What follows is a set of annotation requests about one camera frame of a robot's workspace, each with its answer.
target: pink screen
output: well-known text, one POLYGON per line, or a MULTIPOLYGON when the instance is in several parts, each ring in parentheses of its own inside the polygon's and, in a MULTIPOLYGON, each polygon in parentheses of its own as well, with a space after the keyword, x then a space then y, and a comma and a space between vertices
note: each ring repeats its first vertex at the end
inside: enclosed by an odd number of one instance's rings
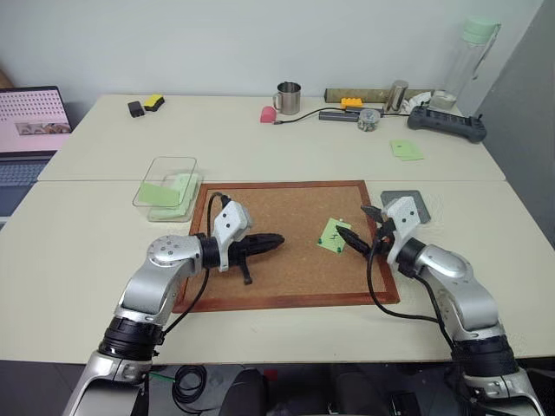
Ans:
POLYGON ((57 89, 0 92, 0 153, 58 150, 70 131, 57 89))

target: white wall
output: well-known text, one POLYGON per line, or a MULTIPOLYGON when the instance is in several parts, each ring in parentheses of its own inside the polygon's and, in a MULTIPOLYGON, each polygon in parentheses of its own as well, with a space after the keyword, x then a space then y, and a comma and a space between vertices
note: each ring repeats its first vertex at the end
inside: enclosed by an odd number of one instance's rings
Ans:
POLYGON ((503 28, 460 107, 473 112, 542 0, 2 0, 0 67, 55 84, 76 117, 104 93, 270 95, 283 80, 432 88, 468 15, 503 28))

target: cable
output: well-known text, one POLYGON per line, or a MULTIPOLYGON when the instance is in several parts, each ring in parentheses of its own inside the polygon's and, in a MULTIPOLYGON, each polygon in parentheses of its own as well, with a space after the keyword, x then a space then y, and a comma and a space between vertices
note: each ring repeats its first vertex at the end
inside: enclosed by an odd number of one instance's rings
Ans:
MULTIPOLYGON (((208 210, 206 212, 206 235, 208 237, 210 237, 211 233, 211 227, 210 227, 210 221, 212 218, 212 203, 214 202, 214 198, 216 197, 224 197, 224 194, 221 192, 215 192, 210 196, 210 199, 208 200, 208 210)), ((189 312, 191 312, 194 308, 194 305, 197 304, 197 302, 199 301, 200 297, 202 296, 202 294, 205 292, 206 289, 206 285, 208 284, 208 277, 210 277, 210 269, 206 269, 205 271, 205 279, 202 282, 202 286, 200 286, 199 289, 199 293, 197 293, 197 295, 195 296, 195 298, 193 299, 193 301, 191 302, 191 304, 189 305, 189 307, 187 309, 185 309, 185 312, 183 312, 181 315, 178 316, 178 318, 172 322, 172 324, 167 327, 167 329, 162 333, 162 336, 166 336, 172 329, 174 329, 178 323, 180 323, 183 318, 185 318, 189 312)))
POLYGON ((430 302, 432 303, 432 306, 434 307, 434 312, 435 312, 435 316, 437 318, 438 324, 440 325, 441 334, 445 338, 445 341, 447 342, 447 344, 449 344, 449 348, 451 348, 451 350, 453 351, 454 344, 453 344, 453 341, 451 341, 451 338, 449 338, 449 335, 448 335, 448 333, 445 329, 445 322, 443 321, 443 318, 441 317, 440 307, 438 306, 437 300, 435 299, 434 291, 430 287, 430 284, 428 282, 426 282, 424 279, 422 279, 420 276, 415 276, 415 279, 418 282, 420 282, 426 288, 426 291, 428 292, 428 296, 430 297, 430 302))
POLYGON ((323 108, 319 108, 318 110, 311 111, 310 113, 307 113, 307 114, 299 117, 298 119, 294 119, 294 120, 276 120, 276 121, 274 121, 274 124, 294 123, 295 121, 300 121, 300 120, 308 117, 309 115, 313 115, 314 113, 317 113, 318 111, 323 111, 323 110, 341 110, 343 112, 346 111, 344 108, 323 107, 323 108))
POLYGON ((208 409, 193 409, 189 406, 197 401, 206 387, 207 372, 204 366, 181 366, 177 373, 175 373, 174 382, 172 385, 172 398, 173 403, 182 411, 189 414, 200 415, 203 412, 216 410, 218 407, 211 407, 208 409), (199 379, 199 384, 193 387, 181 386, 182 381, 188 375, 195 375, 199 379))
POLYGON ((380 303, 380 301, 378 301, 378 298, 375 295, 375 291, 374 291, 374 284, 372 283, 372 263, 374 262, 374 255, 375 255, 375 250, 376 250, 377 244, 378 244, 378 240, 375 239, 374 243, 372 243, 372 249, 370 250, 370 255, 368 257, 368 262, 366 263, 366 281, 368 283, 368 289, 369 289, 369 292, 370 292, 370 297, 374 301, 375 305, 379 309, 381 309, 383 312, 385 312, 386 314, 396 316, 397 318, 416 319, 416 320, 420 320, 420 321, 428 321, 428 322, 433 322, 433 323, 439 323, 437 319, 432 318, 431 316, 399 314, 397 312, 394 312, 393 310, 387 309, 386 307, 384 307, 380 303))

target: wooden frame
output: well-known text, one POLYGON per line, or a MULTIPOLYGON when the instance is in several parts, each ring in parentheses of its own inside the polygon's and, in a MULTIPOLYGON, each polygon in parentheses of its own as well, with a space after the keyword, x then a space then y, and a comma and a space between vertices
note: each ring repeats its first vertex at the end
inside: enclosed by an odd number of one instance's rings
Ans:
MULTIPOLYGON (((324 181, 324 182, 269 182, 269 183, 208 183, 203 184, 199 190, 199 196, 193 213, 190 234, 196 234, 200 229, 200 222, 204 216, 206 199, 210 191, 221 191, 225 189, 272 189, 272 188, 309 188, 309 187, 338 187, 355 186, 360 192, 361 201, 365 205, 370 205, 370 198, 366 184, 363 180, 344 180, 344 181, 324 181)), ((367 218, 368 227, 372 235, 375 235, 376 225, 373 220, 367 218)), ((399 294, 395 286, 395 280, 391 270, 383 257, 377 257, 376 261, 382 274, 385 291, 376 292, 377 298, 383 303, 399 302, 399 294)), ((179 313, 186 309, 185 298, 186 285, 181 289, 179 299, 173 312, 179 313)), ((369 304, 372 300, 368 291, 361 293, 343 294, 314 294, 297 296, 263 296, 249 299, 249 304, 245 306, 241 299, 203 299, 200 298, 195 311, 214 311, 214 310, 241 310, 241 309, 274 309, 274 308, 295 308, 295 307, 315 307, 315 306, 344 306, 369 304)))

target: green paper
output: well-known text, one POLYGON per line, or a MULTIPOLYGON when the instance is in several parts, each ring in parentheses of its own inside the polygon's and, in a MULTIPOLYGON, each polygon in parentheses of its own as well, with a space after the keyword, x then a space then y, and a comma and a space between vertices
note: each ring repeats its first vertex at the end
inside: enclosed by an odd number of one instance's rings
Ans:
POLYGON ((391 151, 403 162, 424 159, 420 149, 408 140, 391 140, 391 151))
POLYGON ((350 229, 350 224, 344 223, 342 221, 337 221, 334 218, 330 218, 325 228, 323 229, 322 236, 318 239, 318 245, 324 247, 334 253, 343 253, 343 247, 345 246, 345 240, 341 238, 337 232, 336 225, 341 225, 342 227, 350 229))
POLYGON ((151 221, 160 221, 161 219, 183 217, 189 209, 198 182, 199 175, 196 173, 193 175, 189 175, 188 173, 177 175, 169 189, 179 192, 180 204, 172 208, 153 208, 150 210, 148 218, 151 221))
POLYGON ((176 206, 180 202, 180 193, 165 186, 143 182, 140 184, 137 199, 151 205, 176 206))

